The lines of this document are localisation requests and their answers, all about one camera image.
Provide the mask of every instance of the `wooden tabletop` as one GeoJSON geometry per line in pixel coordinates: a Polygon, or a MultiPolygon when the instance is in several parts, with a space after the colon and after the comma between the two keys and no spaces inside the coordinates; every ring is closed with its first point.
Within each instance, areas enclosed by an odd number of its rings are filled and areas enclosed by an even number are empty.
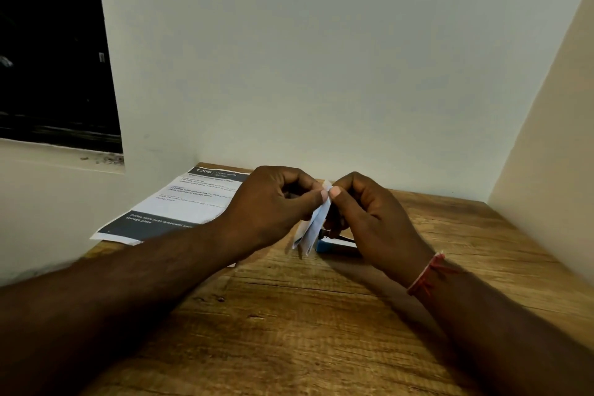
{"type": "MultiPolygon", "coordinates": [[[[501,215],[483,202],[393,193],[435,250],[594,348],[594,288],[501,215]]],[[[204,282],[83,393],[482,394],[416,299],[359,262],[300,258],[292,235],[204,282]]],[[[87,256],[122,247],[101,242],[87,256]]]]}

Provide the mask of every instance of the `right hand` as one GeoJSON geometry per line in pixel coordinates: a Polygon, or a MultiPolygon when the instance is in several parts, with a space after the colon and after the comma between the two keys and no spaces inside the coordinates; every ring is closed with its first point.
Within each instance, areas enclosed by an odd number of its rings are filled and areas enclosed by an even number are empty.
{"type": "Polygon", "coordinates": [[[402,205],[375,181],[351,173],[334,183],[324,227],[336,236],[351,228],[357,248],[371,265],[409,287],[434,251],[416,232],[402,205]]]}

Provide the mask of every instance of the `wrist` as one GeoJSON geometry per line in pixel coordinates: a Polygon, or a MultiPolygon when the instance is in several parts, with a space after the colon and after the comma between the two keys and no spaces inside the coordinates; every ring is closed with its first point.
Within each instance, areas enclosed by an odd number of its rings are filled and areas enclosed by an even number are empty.
{"type": "Polygon", "coordinates": [[[427,267],[435,251],[419,235],[398,244],[398,254],[385,262],[382,271],[405,288],[410,287],[427,267]]]}
{"type": "Polygon", "coordinates": [[[232,263],[245,258],[251,253],[245,238],[242,238],[238,229],[227,222],[225,217],[219,216],[203,224],[202,227],[206,239],[212,244],[213,250],[216,250],[224,257],[229,257],[232,263]]]}

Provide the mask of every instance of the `dark window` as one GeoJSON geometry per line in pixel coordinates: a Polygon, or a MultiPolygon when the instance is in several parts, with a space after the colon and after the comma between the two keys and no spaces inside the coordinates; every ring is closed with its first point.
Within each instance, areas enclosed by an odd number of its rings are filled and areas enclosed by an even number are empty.
{"type": "Polygon", "coordinates": [[[0,137],[122,152],[101,0],[0,0],[0,137]]]}

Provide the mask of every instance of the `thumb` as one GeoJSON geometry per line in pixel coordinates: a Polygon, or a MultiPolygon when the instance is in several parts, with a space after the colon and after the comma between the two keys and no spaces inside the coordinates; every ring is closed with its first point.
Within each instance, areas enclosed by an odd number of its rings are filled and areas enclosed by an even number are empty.
{"type": "Polygon", "coordinates": [[[328,191],[311,190],[295,199],[287,199],[291,205],[293,213],[298,220],[311,216],[317,207],[322,205],[328,199],[328,191]]]}
{"type": "Polygon", "coordinates": [[[367,213],[347,191],[340,186],[333,186],[329,193],[332,203],[338,207],[338,211],[351,227],[356,228],[365,220],[367,213]]]}

